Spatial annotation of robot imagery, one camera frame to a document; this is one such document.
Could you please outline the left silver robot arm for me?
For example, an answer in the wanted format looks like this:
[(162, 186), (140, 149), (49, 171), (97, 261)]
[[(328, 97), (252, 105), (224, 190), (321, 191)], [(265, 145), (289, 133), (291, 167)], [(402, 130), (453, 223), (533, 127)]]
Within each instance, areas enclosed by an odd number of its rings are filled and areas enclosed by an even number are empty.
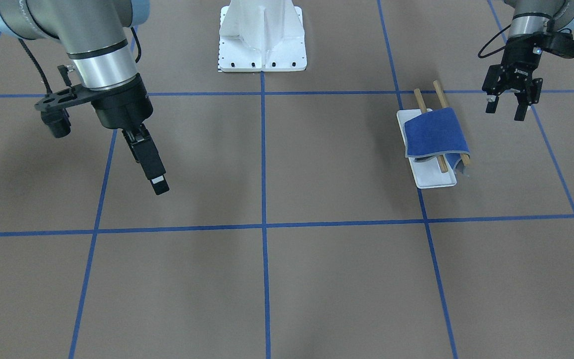
[(491, 38), (506, 35), (503, 47), (479, 58), (502, 54), (499, 64), (491, 65), (482, 91), (486, 94), (485, 112), (497, 111), (499, 97), (506, 92), (515, 95), (515, 121), (524, 121), (529, 109), (538, 104), (544, 85), (535, 77), (544, 53), (564, 59), (574, 59), (574, 0), (506, 0), (513, 8), (510, 24)]

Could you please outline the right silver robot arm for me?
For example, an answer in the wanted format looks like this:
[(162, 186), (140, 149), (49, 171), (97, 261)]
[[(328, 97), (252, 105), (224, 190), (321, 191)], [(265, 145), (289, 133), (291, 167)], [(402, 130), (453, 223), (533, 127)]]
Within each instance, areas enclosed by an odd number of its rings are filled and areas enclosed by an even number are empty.
[(70, 65), (59, 66), (66, 84), (46, 89), (35, 104), (56, 138), (70, 134), (67, 109), (91, 104), (102, 126), (121, 130), (135, 161), (155, 194), (169, 190), (166, 170), (145, 120), (153, 113), (125, 29), (145, 23), (147, 0), (0, 0), (0, 32), (20, 43), (52, 39), (64, 48)]

